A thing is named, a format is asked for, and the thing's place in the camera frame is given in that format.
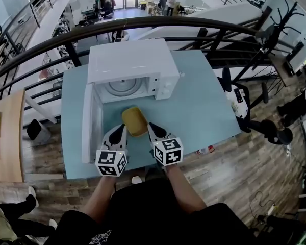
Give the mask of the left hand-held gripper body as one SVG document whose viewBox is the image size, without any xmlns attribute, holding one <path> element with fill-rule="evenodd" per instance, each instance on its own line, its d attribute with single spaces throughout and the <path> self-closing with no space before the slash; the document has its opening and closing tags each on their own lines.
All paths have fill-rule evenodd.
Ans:
<svg viewBox="0 0 306 245">
<path fill-rule="evenodd" d="M 101 176 L 119 177 L 128 163 L 128 141 L 118 143 L 119 127 L 115 126 L 104 135 L 102 145 L 96 151 L 95 165 Z"/>
</svg>

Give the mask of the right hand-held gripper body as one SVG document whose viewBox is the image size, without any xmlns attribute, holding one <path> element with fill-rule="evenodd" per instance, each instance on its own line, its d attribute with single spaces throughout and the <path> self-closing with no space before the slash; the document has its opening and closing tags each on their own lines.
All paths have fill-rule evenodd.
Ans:
<svg viewBox="0 0 306 245">
<path fill-rule="evenodd" d="M 179 137 L 167 132 L 166 136 L 158 137 L 149 132 L 150 146 L 153 158 L 163 166 L 182 162 L 184 148 Z"/>
</svg>

